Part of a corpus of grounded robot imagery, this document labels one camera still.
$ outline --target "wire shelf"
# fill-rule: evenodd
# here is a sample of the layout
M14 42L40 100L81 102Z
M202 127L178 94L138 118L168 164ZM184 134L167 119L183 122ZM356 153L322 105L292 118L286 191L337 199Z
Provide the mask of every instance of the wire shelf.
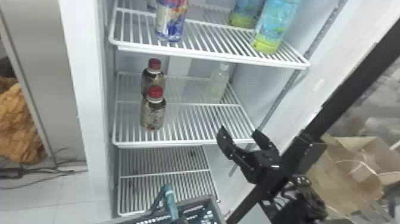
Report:
M115 2L108 39L122 51L298 70L310 66L310 63L286 41L282 42L274 54L263 54L249 44L253 30L228 26L212 17L210 21L216 23L187 19L179 43L161 42L154 33L154 13L118 7L118 3ZM203 8L206 9L205 12L212 11L211 6L203 5Z
M208 162L202 147L123 148L120 176L145 176L153 173L207 171Z
M148 210L166 183L172 184L177 202L204 195L218 197L202 147L121 149L119 159L117 207L121 216Z
M216 5L206 5L190 1L190 7L186 18L190 20L204 21L228 26L228 16L230 9ZM118 0L117 8L119 10L146 11L146 1Z
M116 146L153 148L216 144L215 136L221 125L236 143L254 142L251 138L254 127L232 87L226 88L221 104L207 104L199 96L208 79L194 77L165 75L167 107L163 126L155 131L144 129L140 125L142 96L138 78L139 74L118 73L112 132Z

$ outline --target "refrigerator frame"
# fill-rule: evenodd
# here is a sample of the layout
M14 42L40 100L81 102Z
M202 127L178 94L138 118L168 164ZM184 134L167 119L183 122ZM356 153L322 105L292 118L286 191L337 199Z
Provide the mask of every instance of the refrigerator frame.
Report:
M99 214L101 215L100 219L107 220L112 218L111 207L114 202L113 168L109 163L114 160L113 155L110 153L113 146L111 145L108 133L109 124L107 119L105 119L108 116L107 68L104 63L106 57L104 52L105 37L107 36L105 27L107 25L103 24L103 18L101 18L103 13L101 2L102 0L84 2L77 0L59 0L67 51L70 56L69 61L76 94L80 127L89 166L90 180L96 195L95 200ZM385 23L385 26L393 20L393 16L397 17L397 14L392 16L388 15L383 19L384 21L382 22ZM354 61L347 63L352 66L355 64ZM347 74L348 73L342 74L340 77L336 77L336 79L342 80L344 77L347 77ZM336 82L330 83L330 85L332 85L330 87L337 88ZM316 101L317 105L319 105L321 98L325 99L324 95L318 97L319 99ZM290 105L290 100L284 99L281 105L288 106L288 103ZM292 119L285 120L284 127L279 127L276 122L272 122L267 125L267 128L276 127L276 129L274 129L276 132L274 135L275 138L279 136L296 136L297 133L299 133L298 130L302 127L306 127L317 115L318 111L316 111L316 113L309 113L309 111L303 110L303 108L296 111L296 115L293 114L292 117L296 117L302 122L296 122L296 125L290 130L290 133L288 133L287 127L290 126ZM274 120L280 120L279 117L285 117L287 113L288 111L282 113L282 111L278 110L278 113L276 112L274 114ZM290 139L285 137L280 140L279 148L286 149L286 146L290 144Z

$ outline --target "plastic bottle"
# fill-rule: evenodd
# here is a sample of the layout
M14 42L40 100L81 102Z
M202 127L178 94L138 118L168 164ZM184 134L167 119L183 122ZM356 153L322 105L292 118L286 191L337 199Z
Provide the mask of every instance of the plastic bottle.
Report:
M180 41L188 4L189 0L157 0L155 34L159 40Z
M164 89L164 73L161 71L161 61L156 58L150 58L148 66L142 72L142 96L147 95L147 89L152 86L160 86Z
M150 86L143 97L140 108L140 125L147 130L158 130L163 126L167 102L160 86Z
M234 9L229 13L231 26L253 28L257 12L265 0L237 0Z
M268 0L250 44L263 53L274 53L292 22L301 0Z
M218 104L221 101L229 80L228 68L227 63L220 63L220 66L212 71L210 82L204 93L207 102Z

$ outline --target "brown paper bag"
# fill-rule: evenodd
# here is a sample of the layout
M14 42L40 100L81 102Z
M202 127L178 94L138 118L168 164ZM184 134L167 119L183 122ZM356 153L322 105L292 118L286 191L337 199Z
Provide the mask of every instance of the brown paper bag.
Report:
M376 172L359 161L357 153L347 150L329 135L323 141L327 143L327 150L307 176L328 206L347 215L383 195Z

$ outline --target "tile floor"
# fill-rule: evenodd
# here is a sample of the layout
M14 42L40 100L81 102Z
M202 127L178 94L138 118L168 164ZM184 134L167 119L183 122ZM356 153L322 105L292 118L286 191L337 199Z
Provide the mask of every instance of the tile floor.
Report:
M9 187L41 178L43 175L28 175L20 181L2 180L0 186ZM78 224L95 223L95 218L88 173L63 176L20 189L0 190L0 223Z

